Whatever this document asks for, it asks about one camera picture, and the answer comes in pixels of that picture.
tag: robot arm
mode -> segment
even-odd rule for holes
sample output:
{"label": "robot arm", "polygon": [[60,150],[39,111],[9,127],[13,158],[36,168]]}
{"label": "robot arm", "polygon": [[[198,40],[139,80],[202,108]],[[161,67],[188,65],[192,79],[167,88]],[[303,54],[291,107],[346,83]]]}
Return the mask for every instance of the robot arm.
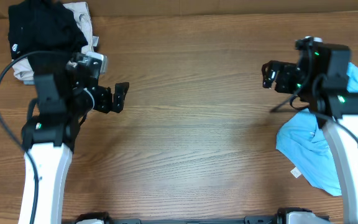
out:
{"label": "robot arm", "polygon": [[[298,40],[295,47],[301,52],[297,64],[270,61],[262,67],[263,87],[270,88],[275,81],[277,92],[292,94],[291,105],[296,96],[309,103],[334,157],[344,223],[358,223],[358,93],[347,91],[350,49],[316,42],[312,37]],[[309,214],[303,212],[304,219],[301,214],[285,212],[282,223],[306,223]]]}
{"label": "robot arm", "polygon": [[34,170],[25,156],[25,186],[19,223],[30,223],[34,197],[38,197],[34,223],[61,223],[63,193],[80,126],[91,110],[120,113],[129,83],[118,83],[114,94],[98,85],[107,57],[94,52],[76,54],[66,68],[34,75],[40,114],[22,128],[23,147],[32,156],[39,190],[34,195]]}

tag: wooden table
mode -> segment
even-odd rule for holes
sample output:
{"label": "wooden table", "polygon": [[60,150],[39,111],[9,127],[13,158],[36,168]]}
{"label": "wooden table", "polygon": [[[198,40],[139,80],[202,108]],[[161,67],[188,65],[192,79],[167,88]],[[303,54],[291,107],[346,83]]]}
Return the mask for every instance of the wooden table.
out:
{"label": "wooden table", "polygon": [[[100,84],[130,82],[121,114],[92,112],[76,141],[64,218],[109,211],[114,218],[240,218],[306,207],[342,220],[342,199],[291,175],[275,150],[293,113],[270,114],[287,95],[262,88],[269,60],[296,62],[306,35],[352,49],[358,66],[358,12],[189,17],[95,17]],[[0,20],[0,72],[10,62],[9,22]],[[16,134],[33,86],[12,72],[0,107]],[[22,152],[0,127],[0,223],[17,223]]]}

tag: black cloth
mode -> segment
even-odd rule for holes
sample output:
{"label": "black cloth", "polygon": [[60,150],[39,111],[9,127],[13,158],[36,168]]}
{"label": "black cloth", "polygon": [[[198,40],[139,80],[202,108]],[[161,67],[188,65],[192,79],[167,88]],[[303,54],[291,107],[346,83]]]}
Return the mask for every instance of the black cloth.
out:
{"label": "black cloth", "polygon": [[[60,1],[25,0],[9,6],[8,14],[12,59],[35,50],[81,52],[81,48],[88,45],[73,12]],[[37,72],[51,66],[64,66],[69,57],[33,55],[28,59],[33,71]]]}

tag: logo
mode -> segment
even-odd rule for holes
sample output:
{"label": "logo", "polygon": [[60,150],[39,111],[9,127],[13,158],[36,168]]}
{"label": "logo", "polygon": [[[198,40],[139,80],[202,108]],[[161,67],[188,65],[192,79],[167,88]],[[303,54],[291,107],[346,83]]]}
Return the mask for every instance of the logo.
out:
{"label": "logo", "polygon": [[17,44],[14,44],[14,45],[12,46],[12,50],[13,50],[14,52],[17,50]]}

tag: light blue cloth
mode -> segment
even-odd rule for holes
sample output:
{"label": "light blue cloth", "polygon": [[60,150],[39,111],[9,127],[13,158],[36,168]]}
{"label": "light blue cloth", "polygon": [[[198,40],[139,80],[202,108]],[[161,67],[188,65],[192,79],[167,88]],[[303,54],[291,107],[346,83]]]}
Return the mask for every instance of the light blue cloth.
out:
{"label": "light blue cloth", "polygon": [[[347,89],[358,92],[358,68],[349,63],[347,74],[350,77]],[[334,158],[315,116],[296,114],[278,132],[276,148],[294,163],[313,187],[333,196],[341,195]]]}

